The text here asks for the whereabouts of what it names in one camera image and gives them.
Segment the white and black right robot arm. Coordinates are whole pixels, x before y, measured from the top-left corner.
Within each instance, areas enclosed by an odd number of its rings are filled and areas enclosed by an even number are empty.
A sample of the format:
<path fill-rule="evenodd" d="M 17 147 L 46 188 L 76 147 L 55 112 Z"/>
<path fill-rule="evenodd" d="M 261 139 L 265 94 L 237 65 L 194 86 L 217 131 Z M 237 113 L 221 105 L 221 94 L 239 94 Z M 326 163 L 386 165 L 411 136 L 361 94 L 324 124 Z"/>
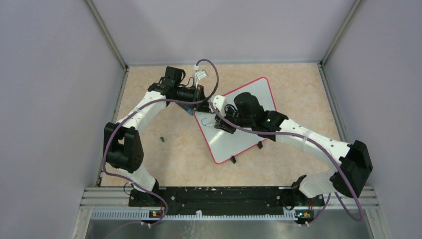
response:
<path fill-rule="evenodd" d="M 292 184 L 292 199 L 305 205 L 325 193 L 341 193 L 358 198 L 373 170 L 367 145 L 337 141 L 313 132 L 287 115 L 265 109 L 257 97 L 243 92 L 227 103 L 224 96 L 212 97 L 210 108 L 216 113 L 217 129 L 234 134 L 237 130 L 295 147 L 329 167 L 323 173 L 303 175 Z"/>

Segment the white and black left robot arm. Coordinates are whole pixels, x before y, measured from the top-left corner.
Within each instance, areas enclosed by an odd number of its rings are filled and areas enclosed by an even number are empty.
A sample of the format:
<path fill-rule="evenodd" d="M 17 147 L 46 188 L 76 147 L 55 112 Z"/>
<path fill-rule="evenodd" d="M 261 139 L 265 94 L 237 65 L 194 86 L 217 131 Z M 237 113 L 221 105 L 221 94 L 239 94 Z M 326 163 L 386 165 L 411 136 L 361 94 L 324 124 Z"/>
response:
<path fill-rule="evenodd" d="M 142 100 L 124 118 L 104 127 L 103 165 L 109 164 L 121 172 L 121 178 L 131 182 L 140 191 L 141 200 L 148 206 L 159 201 L 154 189 L 156 179 L 142 165 L 144 151 L 141 136 L 154 117 L 171 102 L 187 105 L 194 110 L 208 110 L 208 98 L 197 81 L 191 86 L 181 83 L 184 70 L 168 66 L 165 75 L 152 83 Z"/>

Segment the pink framed whiteboard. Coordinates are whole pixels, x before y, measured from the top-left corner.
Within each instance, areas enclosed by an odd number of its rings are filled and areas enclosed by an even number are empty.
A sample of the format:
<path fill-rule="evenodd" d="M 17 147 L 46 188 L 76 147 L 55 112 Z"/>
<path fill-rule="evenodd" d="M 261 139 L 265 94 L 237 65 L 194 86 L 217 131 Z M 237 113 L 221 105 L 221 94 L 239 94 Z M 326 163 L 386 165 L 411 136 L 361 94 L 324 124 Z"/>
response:
<path fill-rule="evenodd" d="M 234 98 L 243 92 L 250 92 L 256 96 L 258 102 L 265 110 L 276 109 L 270 83 L 266 77 L 253 80 L 224 94 L 224 96 L 226 97 L 227 103 L 234 105 Z M 215 116 L 216 114 L 212 113 L 194 112 L 194 117 L 203 139 L 216 164 L 230 161 L 232 156 L 236 157 L 257 146 L 259 141 L 265 140 L 257 135 L 245 133 L 240 130 L 237 130 L 234 134 L 230 134 L 214 127 L 206 127 L 206 124 L 215 124 Z"/>

